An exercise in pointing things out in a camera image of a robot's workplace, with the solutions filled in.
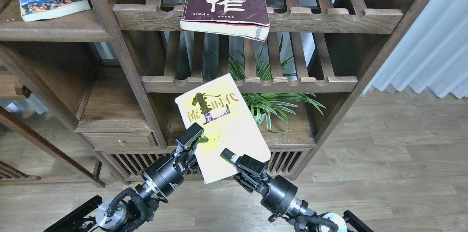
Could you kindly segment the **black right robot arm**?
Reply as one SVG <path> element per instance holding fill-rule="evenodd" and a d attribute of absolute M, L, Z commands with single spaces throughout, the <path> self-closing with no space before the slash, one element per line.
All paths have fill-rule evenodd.
<path fill-rule="evenodd" d="M 342 216 L 331 212 L 316 214 L 307 201 L 296 197 L 298 188 L 294 184 L 280 175 L 268 175 L 264 162 L 248 155 L 236 155 L 227 148 L 220 155 L 238 170 L 233 176 L 237 183 L 249 193 L 255 191 L 262 195 L 261 205 L 272 213 L 269 222 L 283 218 L 296 232 L 349 232 L 347 224 L 358 232 L 372 231 L 349 210 Z"/>

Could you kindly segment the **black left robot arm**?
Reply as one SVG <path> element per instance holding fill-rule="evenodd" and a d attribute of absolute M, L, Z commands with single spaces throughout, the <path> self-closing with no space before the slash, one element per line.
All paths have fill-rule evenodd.
<path fill-rule="evenodd" d="M 195 149 L 207 142 L 204 129 L 193 123 L 176 139 L 177 148 L 158 158 L 140 172 L 145 180 L 135 188 L 126 188 L 115 198 L 103 201 L 95 196 L 46 229 L 47 232 L 87 232 L 92 227 L 106 232 L 132 232 L 146 221 L 152 221 L 159 202 L 184 181 L 184 175 L 197 165 Z"/>

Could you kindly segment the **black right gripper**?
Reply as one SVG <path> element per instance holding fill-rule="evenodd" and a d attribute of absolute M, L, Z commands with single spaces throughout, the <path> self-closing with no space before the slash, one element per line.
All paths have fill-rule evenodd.
<path fill-rule="evenodd" d="M 220 156 L 236 167 L 239 172 L 234 180 L 247 192 L 258 192 L 262 195 L 261 205 L 272 215 L 268 221 L 276 221 L 279 217 L 291 221 L 299 216 L 314 216 L 315 212 L 308 208 L 309 203 L 296 197 L 298 188 L 284 177 L 267 176 L 267 165 L 249 155 L 236 155 L 225 148 Z M 267 177 L 261 180 L 256 177 Z"/>

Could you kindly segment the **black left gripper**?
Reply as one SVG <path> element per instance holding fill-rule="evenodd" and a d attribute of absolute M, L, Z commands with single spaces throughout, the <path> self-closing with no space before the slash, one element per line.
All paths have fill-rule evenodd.
<path fill-rule="evenodd" d="M 208 138 L 204 136 L 204 128 L 198 123 L 193 123 L 175 142 L 177 148 L 170 156 L 162 156 L 140 171 L 145 180 L 139 185 L 139 195 L 143 201 L 156 197 L 167 201 L 167 197 L 184 182 L 184 174 L 197 165 L 194 151 L 197 144 L 208 142 Z"/>

